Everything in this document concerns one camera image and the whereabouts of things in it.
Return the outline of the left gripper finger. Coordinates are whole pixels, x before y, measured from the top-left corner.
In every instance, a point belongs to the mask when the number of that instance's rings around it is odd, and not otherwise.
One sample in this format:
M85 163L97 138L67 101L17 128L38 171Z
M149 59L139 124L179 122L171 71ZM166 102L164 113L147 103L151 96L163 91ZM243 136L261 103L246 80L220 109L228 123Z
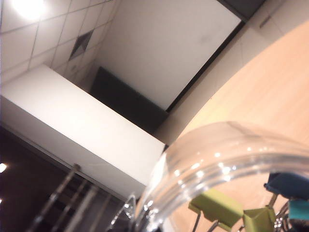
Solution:
M111 232L131 232L136 210L136 196L131 194L110 223Z

